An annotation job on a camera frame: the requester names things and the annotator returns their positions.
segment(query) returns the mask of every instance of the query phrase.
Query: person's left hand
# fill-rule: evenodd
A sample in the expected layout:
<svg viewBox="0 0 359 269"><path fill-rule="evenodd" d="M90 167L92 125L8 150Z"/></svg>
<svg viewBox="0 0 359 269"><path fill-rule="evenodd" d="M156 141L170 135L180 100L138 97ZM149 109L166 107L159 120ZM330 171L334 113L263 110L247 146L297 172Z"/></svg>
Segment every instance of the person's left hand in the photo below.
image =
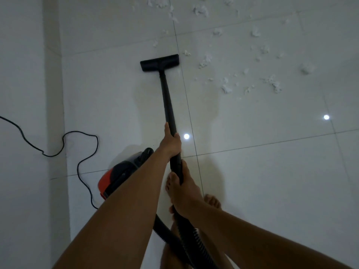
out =
<svg viewBox="0 0 359 269"><path fill-rule="evenodd" d="M178 133L174 136L171 135L169 130L168 123L164 125L164 138L159 144L158 150L162 151L166 157L168 157L168 161L173 156L179 154L181 152L181 137Z"/></svg>

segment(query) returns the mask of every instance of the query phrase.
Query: person's right arm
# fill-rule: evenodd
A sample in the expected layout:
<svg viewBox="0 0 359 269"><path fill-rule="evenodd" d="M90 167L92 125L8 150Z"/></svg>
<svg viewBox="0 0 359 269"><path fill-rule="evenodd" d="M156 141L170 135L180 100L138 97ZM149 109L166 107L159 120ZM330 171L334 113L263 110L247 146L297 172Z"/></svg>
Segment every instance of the person's right arm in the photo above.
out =
<svg viewBox="0 0 359 269"><path fill-rule="evenodd" d="M176 210L212 239L241 269L349 268L301 244L263 230L205 202L189 172L182 186L171 174L170 196Z"/></svg>

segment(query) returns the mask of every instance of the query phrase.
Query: vacuum cleaner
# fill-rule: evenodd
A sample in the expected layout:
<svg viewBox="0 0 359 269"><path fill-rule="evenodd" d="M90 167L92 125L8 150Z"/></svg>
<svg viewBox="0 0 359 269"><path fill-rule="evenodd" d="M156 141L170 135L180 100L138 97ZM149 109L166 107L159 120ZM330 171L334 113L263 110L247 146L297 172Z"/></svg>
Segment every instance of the vacuum cleaner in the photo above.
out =
<svg viewBox="0 0 359 269"><path fill-rule="evenodd" d="M171 135L177 132L174 121L171 98L169 95L165 70L176 67L180 64L178 54L167 57L155 58L141 61L141 68L144 72L159 72L161 80L163 104L165 110L166 122L169 124ZM98 183L98 189L101 196L106 199L112 194L123 182L126 181L141 165L152 155L153 149L147 148L127 160L117 164L108 170ZM183 183L182 160L178 154L170 159L170 167L179 177L180 184ZM174 210L174 218L178 227L181 239L175 236L171 230L156 215L153 230L171 247L178 258L194 269L217 269L211 256L204 247L197 230L191 225L188 219L182 217Z"/></svg>

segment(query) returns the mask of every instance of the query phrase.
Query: person's right hand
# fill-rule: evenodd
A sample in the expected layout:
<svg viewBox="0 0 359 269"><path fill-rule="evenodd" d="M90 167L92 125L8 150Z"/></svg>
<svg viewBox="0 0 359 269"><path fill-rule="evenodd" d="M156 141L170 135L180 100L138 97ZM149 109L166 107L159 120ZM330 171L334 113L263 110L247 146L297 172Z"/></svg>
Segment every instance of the person's right hand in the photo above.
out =
<svg viewBox="0 0 359 269"><path fill-rule="evenodd" d="M203 202L203 197L200 188L192 179L187 163L184 160L182 160L182 173L182 185L180 185L180 179L174 172L169 174L168 194L177 212L183 217L188 218L193 204L197 201Z"/></svg>

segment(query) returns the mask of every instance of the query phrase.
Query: hand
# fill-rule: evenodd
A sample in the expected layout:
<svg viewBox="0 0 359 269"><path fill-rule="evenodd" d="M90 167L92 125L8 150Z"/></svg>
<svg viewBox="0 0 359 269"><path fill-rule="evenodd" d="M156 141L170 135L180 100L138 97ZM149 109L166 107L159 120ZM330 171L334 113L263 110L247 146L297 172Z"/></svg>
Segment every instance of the hand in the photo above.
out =
<svg viewBox="0 0 359 269"><path fill-rule="evenodd" d="M171 131L169 130L168 123L164 125L164 138L159 144L158 150L162 151L166 157L168 157L168 161L175 155L178 155L181 152L181 137L178 133L174 136L171 135Z"/></svg>
<svg viewBox="0 0 359 269"><path fill-rule="evenodd" d="M196 202L204 202L200 188L192 179L187 163L182 160L183 183L180 185L178 176L171 172L169 174L170 182L168 185L168 194L171 203L177 212L185 218L189 218L193 204Z"/></svg>

